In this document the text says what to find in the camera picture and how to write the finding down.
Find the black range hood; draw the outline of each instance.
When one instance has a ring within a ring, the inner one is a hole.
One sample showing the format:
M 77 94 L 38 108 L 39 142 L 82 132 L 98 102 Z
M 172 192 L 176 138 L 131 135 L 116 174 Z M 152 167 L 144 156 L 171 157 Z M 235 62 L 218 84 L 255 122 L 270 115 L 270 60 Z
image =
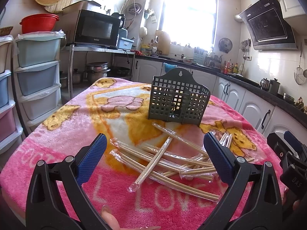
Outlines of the black range hood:
M 259 0 L 240 17 L 255 50 L 297 49 L 292 27 L 283 19 L 278 0 Z

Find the wicker basket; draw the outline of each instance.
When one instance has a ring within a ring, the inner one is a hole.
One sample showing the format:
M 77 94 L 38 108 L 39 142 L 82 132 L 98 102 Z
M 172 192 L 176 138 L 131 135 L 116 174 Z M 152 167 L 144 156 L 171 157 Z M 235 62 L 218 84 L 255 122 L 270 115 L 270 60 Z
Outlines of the wicker basket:
M 149 119 L 200 125 L 210 99 L 210 91 L 184 68 L 174 68 L 154 76 L 148 109 Z
M 13 27 L 2 27 L 0 28 L 0 36 L 9 35 L 12 31 Z

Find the pink blanket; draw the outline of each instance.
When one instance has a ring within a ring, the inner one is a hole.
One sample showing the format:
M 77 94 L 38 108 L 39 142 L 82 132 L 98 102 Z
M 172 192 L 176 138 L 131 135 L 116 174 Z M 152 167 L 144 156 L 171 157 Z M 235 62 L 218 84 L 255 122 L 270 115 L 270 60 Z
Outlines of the pink blanket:
M 211 96 L 200 127 L 165 123 L 147 119 L 150 89 L 147 84 L 103 78 L 50 116 L 24 140 L 0 174 L 2 191 L 9 205 L 24 215 L 30 179 L 38 160 L 60 162 L 68 155 L 75 155 L 102 132 L 108 139 L 107 150 L 89 182 L 82 185 L 97 211 L 108 204 L 123 228 L 161 226 L 161 229 L 171 230 L 185 226 L 185 229 L 197 229 L 216 203 L 156 182 L 145 181 L 136 193 L 129 193 L 127 188 L 138 174 L 109 154 L 114 149 L 110 144 L 113 137 L 134 146 L 142 142 L 161 146 L 167 136 L 154 128 L 152 122 L 176 131 L 199 146 L 208 131 L 220 136 L 228 131 L 234 136 L 230 147 L 233 153 L 254 157 L 260 164 L 270 160 L 280 176 L 279 159 L 265 139 L 222 100 Z M 176 140 L 168 150 L 186 157 L 197 154 Z M 212 183 L 199 178 L 180 180 L 178 175 L 171 178 L 215 194 L 223 194 L 227 189 L 217 175 Z M 60 182 L 59 189 L 70 216 L 77 218 Z M 239 215 L 246 198 L 247 193 L 234 217 Z

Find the countertop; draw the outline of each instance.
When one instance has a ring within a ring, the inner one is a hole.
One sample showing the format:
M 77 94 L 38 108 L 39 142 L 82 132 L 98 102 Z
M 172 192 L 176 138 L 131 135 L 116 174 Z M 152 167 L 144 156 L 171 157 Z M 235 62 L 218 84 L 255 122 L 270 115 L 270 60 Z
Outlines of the countertop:
M 218 77 L 221 77 L 221 78 L 226 79 L 228 81 L 231 81 L 231 82 L 233 82 L 233 83 L 235 83 L 239 86 L 244 87 L 246 90 L 248 90 L 251 93 L 257 95 L 258 97 L 264 99 L 265 101 L 269 102 L 270 104 L 279 107 L 280 109 L 282 109 L 283 111 L 288 113 L 291 117 L 293 117 L 303 127 L 305 127 L 307 129 L 307 115 L 306 114 L 304 114 L 300 110 L 296 109 L 293 105 L 287 103 L 283 99 L 280 99 L 279 97 L 277 97 L 277 96 L 275 96 L 275 95 L 273 95 L 269 92 L 266 92 L 266 91 L 264 91 L 260 88 L 257 88 L 255 86 L 250 85 L 250 84 L 243 82 L 241 80 L 238 80 L 234 77 L 230 77 L 228 75 L 215 72 L 214 70 L 212 70 L 208 67 L 185 64 L 185 63 L 182 63 L 182 62 L 163 59 L 163 58 L 160 58 L 160 57 L 158 58 L 158 57 L 153 57 L 153 56 L 136 55 L 136 59 L 146 59 L 146 60 L 157 61 L 157 62 L 165 62 L 165 63 L 168 63 L 168 64 L 174 64 L 174 65 L 178 65 L 178 66 L 181 66 L 181 67 L 191 68 L 191 69 L 194 69 L 194 70 L 199 70 L 199 71 L 203 71 L 203 72 L 206 72 L 206 73 L 211 73 L 211 74 L 217 75 Z

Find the table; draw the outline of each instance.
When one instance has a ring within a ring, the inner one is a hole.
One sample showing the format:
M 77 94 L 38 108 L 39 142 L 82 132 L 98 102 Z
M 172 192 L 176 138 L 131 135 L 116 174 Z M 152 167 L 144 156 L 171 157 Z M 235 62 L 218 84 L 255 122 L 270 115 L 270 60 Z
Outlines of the table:
M 70 46 L 64 47 L 61 49 L 61 51 L 69 51 L 69 65 L 68 65 L 68 93 L 69 98 L 73 98 L 73 56 L 75 51 L 82 51 L 82 52 L 103 52 L 103 53 L 112 53 L 112 66 L 114 62 L 114 54 L 115 53 L 124 53 L 128 55 L 133 55 L 133 61 L 135 60 L 135 53 L 131 52 L 129 50 L 121 50 L 121 49 L 108 49 L 108 48 L 102 48 L 102 47 L 76 47 L 74 44 L 71 44 Z

